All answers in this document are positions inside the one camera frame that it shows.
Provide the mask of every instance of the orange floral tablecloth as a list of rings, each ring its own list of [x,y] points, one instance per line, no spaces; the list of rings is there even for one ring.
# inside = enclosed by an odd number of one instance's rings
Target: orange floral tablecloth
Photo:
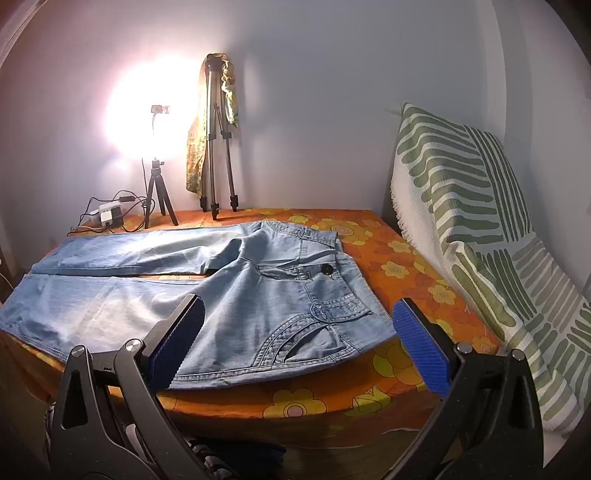
[[[223,210],[217,222],[210,213],[177,216],[179,228],[268,219],[337,232],[343,249],[354,257],[388,311],[400,298],[411,297],[429,321],[439,324],[455,342],[471,343],[483,353],[498,348],[497,338],[459,295],[370,211]],[[169,217],[153,215],[151,220],[150,229],[174,228]],[[126,227],[131,229],[139,221],[130,218]],[[42,400],[54,398],[63,364],[4,332],[0,339],[29,392]],[[121,395],[118,389],[112,394]],[[170,417],[188,432],[307,447],[362,445],[391,430],[420,429],[439,402],[425,389],[398,338],[312,374],[227,389],[166,391],[159,398]]]

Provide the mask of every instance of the jeans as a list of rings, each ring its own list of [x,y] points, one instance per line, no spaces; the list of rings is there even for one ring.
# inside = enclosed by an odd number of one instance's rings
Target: jeans
[[[395,335],[334,232],[267,221],[69,238],[23,278],[0,328],[65,361],[78,344],[100,352],[143,338],[189,293],[203,299],[206,319],[175,389],[292,377]]]

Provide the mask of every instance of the bright light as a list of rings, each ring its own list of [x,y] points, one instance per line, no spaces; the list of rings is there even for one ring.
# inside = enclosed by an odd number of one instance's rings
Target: bright light
[[[184,152],[197,112],[199,69],[197,60],[167,55],[127,70],[107,105],[109,141],[129,158],[166,160]],[[156,116],[154,139],[152,105],[170,105],[169,114]]]

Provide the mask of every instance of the tripod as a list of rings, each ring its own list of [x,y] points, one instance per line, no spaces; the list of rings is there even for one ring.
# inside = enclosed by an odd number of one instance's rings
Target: tripod
[[[226,141],[226,168],[228,170],[228,183],[230,186],[230,206],[232,211],[238,209],[238,195],[234,191],[234,178],[232,177],[232,162],[230,160],[230,139],[232,132],[228,128],[226,117],[226,92],[222,90],[222,59],[215,55],[207,56],[207,167],[209,169],[209,191],[212,197],[212,219],[217,220],[220,205],[216,203],[216,186],[213,172],[213,141],[217,138],[219,126],[222,138]],[[199,204],[204,212],[207,212],[207,196],[205,175],[201,176],[201,198]]]
[[[159,113],[168,113],[168,106],[152,105],[152,136],[154,136],[154,120],[156,115]],[[170,213],[170,219],[173,221],[175,226],[178,226],[177,216],[174,214],[173,205],[170,203],[170,197],[162,178],[162,170],[160,165],[164,165],[163,161],[157,160],[155,157],[152,160],[152,172],[150,175],[150,183],[148,186],[148,192],[146,194],[146,208],[144,218],[144,228],[148,228],[150,225],[150,209],[152,205],[152,194],[154,193],[154,186],[156,186],[156,194],[158,195],[158,203],[160,204],[160,213],[166,215],[166,208]]]

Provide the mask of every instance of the white cord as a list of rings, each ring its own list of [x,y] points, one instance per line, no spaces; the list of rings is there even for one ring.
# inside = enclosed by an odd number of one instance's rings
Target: white cord
[[[10,289],[11,289],[12,291],[14,291],[14,287],[12,286],[12,284],[11,284],[11,283],[8,281],[8,279],[7,279],[7,278],[6,278],[6,277],[5,277],[5,276],[4,276],[2,273],[0,273],[0,277],[2,277],[2,278],[4,279],[4,281],[5,281],[6,283],[8,283],[8,286],[10,287]]]

